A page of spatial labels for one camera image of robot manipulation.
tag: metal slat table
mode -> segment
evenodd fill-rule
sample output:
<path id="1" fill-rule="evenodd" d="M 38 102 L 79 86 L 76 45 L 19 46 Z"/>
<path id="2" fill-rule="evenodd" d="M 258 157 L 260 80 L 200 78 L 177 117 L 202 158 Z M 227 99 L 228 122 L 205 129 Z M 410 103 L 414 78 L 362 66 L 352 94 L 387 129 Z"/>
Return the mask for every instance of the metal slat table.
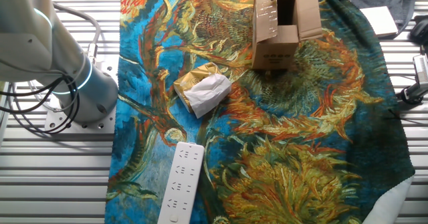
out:
<path id="1" fill-rule="evenodd" d="M 116 76 L 119 54 L 120 0 L 53 0 L 81 10 L 102 27 L 97 67 Z M 428 0 L 417 0 L 415 15 L 428 14 Z M 58 17 L 84 49 L 95 29 L 79 17 L 58 11 Z M 381 42 L 396 92 L 414 83 L 413 56 L 419 47 L 407 40 L 415 25 L 393 41 Z M 18 91 L 27 92 L 26 84 Z M 25 99 L 22 107 L 36 100 Z M 44 126 L 47 111 L 39 108 L 27 116 Z M 403 121 L 416 176 L 396 223 L 428 223 L 428 102 L 406 110 Z M 0 223 L 104 223 L 104 206 L 113 134 L 41 139 L 9 117 L 0 148 Z"/>

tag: white tissue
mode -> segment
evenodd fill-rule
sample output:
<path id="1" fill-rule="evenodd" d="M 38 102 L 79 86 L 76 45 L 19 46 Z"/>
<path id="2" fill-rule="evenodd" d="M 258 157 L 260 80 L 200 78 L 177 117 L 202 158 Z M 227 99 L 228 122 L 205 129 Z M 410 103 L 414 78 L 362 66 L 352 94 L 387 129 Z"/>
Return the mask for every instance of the white tissue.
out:
<path id="1" fill-rule="evenodd" d="M 184 91 L 196 118 L 214 109 L 231 91 L 231 82 L 221 74 L 211 74 L 190 90 Z"/>

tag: white power strip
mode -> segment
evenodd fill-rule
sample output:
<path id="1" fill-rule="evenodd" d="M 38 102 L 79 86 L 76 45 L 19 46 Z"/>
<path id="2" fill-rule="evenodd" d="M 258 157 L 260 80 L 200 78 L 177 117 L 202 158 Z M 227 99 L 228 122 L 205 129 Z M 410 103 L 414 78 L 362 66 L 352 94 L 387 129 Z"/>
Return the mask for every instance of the white power strip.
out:
<path id="1" fill-rule="evenodd" d="M 203 153 L 203 146 L 184 142 L 177 144 L 158 224 L 190 223 Z"/>

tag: fabric edge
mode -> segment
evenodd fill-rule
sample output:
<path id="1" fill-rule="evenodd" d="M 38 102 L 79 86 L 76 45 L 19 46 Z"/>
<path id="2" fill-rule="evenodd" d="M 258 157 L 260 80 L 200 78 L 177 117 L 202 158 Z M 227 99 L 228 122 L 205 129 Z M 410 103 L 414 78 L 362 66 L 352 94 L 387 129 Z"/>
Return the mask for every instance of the fabric edge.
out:
<path id="1" fill-rule="evenodd" d="M 383 194 L 362 224 L 393 224 L 403 206 L 414 176 Z"/>

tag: mounting plate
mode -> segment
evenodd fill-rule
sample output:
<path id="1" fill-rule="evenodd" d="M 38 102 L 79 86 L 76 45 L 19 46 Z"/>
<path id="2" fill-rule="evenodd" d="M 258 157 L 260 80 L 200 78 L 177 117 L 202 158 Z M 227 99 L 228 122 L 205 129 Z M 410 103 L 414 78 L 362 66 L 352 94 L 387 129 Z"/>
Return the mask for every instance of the mounting plate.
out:
<path id="1" fill-rule="evenodd" d="M 61 108 L 60 102 L 55 96 L 51 96 L 50 106 Z M 60 125 L 67 118 L 63 112 L 47 111 L 45 130 L 51 130 Z M 114 123 L 116 121 L 116 107 L 106 115 L 105 118 L 91 123 L 73 122 L 70 128 L 60 134 L 114 134 Z"/>

